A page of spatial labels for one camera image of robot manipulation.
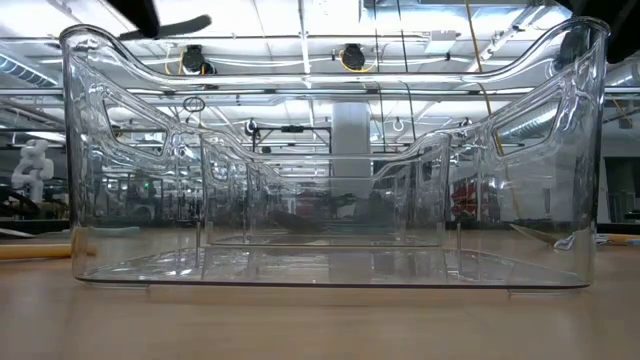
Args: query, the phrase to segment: transparent storage container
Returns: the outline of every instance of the transparent storage container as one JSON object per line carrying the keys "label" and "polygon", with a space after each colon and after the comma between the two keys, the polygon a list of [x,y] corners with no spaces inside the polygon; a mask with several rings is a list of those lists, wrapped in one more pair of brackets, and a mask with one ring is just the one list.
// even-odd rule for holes
{"label": "transparent storage container", "polygon": [[[486,73],[169,76],[101,29],[69,28],[73,274],[116,284],[587,286],[607,35],[604,23],[574,18]],[[335,89],[416,99],[451,86],[526,94],[394,153],[253,152],[150,104]],[[120,140],[110,116],[122,108],[154,147]],[[288,176],[288,166],[312,173]]]}

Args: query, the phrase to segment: wooden table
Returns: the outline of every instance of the wooden table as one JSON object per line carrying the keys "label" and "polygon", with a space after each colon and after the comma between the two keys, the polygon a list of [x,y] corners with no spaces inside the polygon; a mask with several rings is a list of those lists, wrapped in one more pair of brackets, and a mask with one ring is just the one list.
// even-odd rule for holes
{"label": "wooden table", "polygon": [[86,286],[69,260],[0,263],[0,359],[640,359],[640,249],[596,284],[500,290]]}

